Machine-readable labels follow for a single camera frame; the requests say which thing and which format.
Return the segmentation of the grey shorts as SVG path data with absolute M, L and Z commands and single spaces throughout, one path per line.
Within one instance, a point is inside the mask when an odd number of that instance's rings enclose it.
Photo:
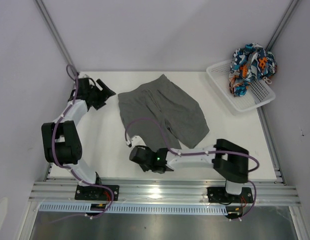
M 164 74 L 118 94 L 118 106 L 127 135 L 141 137 L 154 152 L 193 149 L 210 131 L 199 103 Z

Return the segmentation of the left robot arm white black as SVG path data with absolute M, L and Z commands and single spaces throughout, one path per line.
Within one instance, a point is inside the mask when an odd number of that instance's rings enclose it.
M 83 160 L 77 126 L 90 108 L 99 110 L 115 95 L 101 79 L 76 79 L 66 108 L 54 121 L 41 126 L 46 161 L 72 174 L 80 186 L 86 187 L 85 192 L 92 200 L 100 199 L 104 188 L 98 173 Z

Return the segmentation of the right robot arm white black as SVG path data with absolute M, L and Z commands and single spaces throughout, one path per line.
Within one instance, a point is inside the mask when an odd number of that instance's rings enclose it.
M 144 172 L 164 174 L 180 169 L 213 169 L 225 179 L 223 196 L 229 202 L 241 197 L 243 184 L 248 181 L 249 151 L 226 139 L 204 148 L 160 148 L 152 151 L 148 146 L 136 145 L 129 160 Z

